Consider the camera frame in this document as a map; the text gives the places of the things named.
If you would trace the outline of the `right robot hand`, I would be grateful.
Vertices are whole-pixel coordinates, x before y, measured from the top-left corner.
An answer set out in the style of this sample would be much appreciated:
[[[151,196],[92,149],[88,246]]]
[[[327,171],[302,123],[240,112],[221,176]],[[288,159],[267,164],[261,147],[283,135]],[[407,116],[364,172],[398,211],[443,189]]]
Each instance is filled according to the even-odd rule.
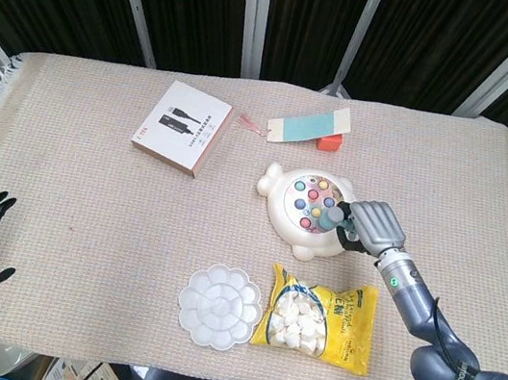
[[[405,246],[406,236],[387,202],[339,202],[327,217],[343,250],[378,258],[388,249],[402,250]]]

